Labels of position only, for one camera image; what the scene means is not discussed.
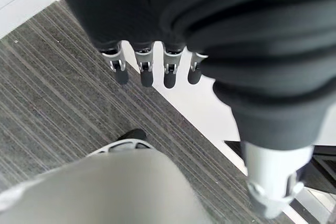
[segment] striped carpet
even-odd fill
[[[244,175],[129,67],[116,83],[64,2],[0,42],[0,190],[73,162],[140,127],[189,179],[218,223],[257,217]]]

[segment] robotic hand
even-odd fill
[[[251,202],[265,217],[281,213],[303,188],[312,145],[336,100],[335,0],[66,1],[121,84],[128,76],[120,40],[133,46],[145,86],[154,41],[165,44],[167,88],[181,47],[195,52],[189,82],[201,69],[231,107]]]

